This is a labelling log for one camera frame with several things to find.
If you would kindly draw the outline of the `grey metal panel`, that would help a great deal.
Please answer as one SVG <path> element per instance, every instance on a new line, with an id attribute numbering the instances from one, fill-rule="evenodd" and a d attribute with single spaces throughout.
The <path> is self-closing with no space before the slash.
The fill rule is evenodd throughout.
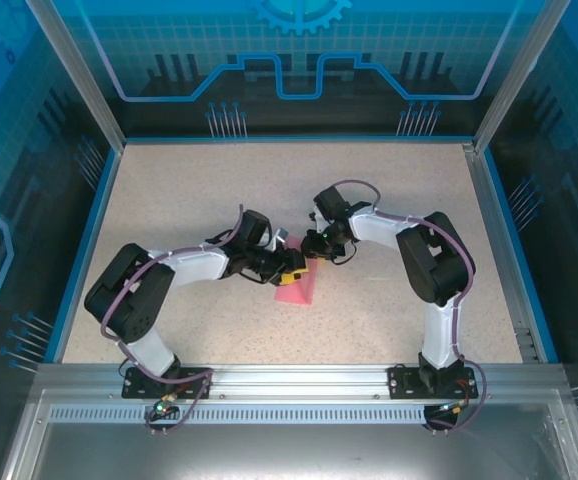
<path id="1" fill-rule="evenodd" d="M 56 424 L 28 405 L 0 480 L 578 480 L 578 415 L 556 391 L 493 402 L 467 427 Z"/>

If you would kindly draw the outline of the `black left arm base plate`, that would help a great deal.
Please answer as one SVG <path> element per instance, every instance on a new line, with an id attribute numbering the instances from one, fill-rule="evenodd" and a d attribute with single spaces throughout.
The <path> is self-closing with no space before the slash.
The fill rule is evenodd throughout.
<path id="1" fill-rule="evenodd" d="M 175 394 L 177 399 L 193 400 L 203 387 L 204 378 L 182 384 L 163 384 L 157 382 L 137 367 L 130 367 L 124 372 L 124 383 L 121 397 L 124 399 L 159 399 L 165 395 Z"/>

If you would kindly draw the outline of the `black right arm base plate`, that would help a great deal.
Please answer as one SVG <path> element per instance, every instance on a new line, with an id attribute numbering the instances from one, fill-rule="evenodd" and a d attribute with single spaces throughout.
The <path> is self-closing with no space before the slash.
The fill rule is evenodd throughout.
<path id="1" fill-rule="evenodd" d="M 386 375 L 392 400 L 479 398 L 474 371 L 462 363 L 440 370 L 427 365 L 396 364 L 386 371 Z"/>

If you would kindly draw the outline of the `aluminium frame post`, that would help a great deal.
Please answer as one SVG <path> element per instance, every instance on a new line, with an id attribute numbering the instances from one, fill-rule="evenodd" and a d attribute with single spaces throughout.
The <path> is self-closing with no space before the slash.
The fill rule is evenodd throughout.
<path id="1" fill-rule="evenodd" d="M 25 0 L 110 146 L 124 152 L 126 138 L 52 0 Z"/>
<path id="2" fill-rule="evenodd" d="M 493 139 L 570 2 L 571 0 L 545 0 L 474 136 L 473 152 L 476 155 L 483 154 Z"/>

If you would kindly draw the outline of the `pink paper sheet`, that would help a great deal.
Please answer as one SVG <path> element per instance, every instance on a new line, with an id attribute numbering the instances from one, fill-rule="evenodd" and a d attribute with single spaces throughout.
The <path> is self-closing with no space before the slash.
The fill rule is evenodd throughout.
<path id="1" fill-rule="evenodd" d="M 315 280 L 316 274 L 318 269 L 318 260 L 317 259 L 307 259 L 306 260 L 306 267 L 309 269 L 309 273 L 302 278 L 302 281 L 299 283 L 295 283 L 293 285 L 288 286 L 276 286 L 274 300 L 276 302 L 282 302 L 287 304 L 293 305 L 300 305 L 300 306 L 309 306 L 313 302 L 313 295 L 315 289 Z M 279 274 L 279 279 L 277 283 L 279 283 L 280 276 L 285 270 L 285 266 L 283 270 Z"/>

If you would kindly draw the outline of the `aluminium mounting rail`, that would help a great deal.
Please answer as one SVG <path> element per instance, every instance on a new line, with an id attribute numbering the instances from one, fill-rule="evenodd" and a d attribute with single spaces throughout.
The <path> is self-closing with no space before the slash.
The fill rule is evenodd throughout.
<path id="1" fill-rule="evenodd" d="M 217 365 L 209 398 L 227 400 L 370 400 L 389 397 L 386 365 Z M 568 388 L 558 364 L 485 364 L 478 390 L 494 400 L 539 398 Z M 37 395 L 105 400 L 120 394 L 111 364 L 45 364 L 32 384 Z"/>

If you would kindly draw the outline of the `aluminium side rail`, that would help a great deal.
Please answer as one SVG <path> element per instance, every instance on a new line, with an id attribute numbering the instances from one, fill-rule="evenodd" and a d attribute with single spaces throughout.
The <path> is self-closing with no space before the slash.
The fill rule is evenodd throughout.
<path id="1" fill-rule="evenodd" d="M 534 335 L 534 311 L 527 296 L 525 282 L 487 162 L 471 143 L 463 143 L 462 148 L 522 362 L 543 363 L 542 346 L 539 340 L 535 340 Z"/>

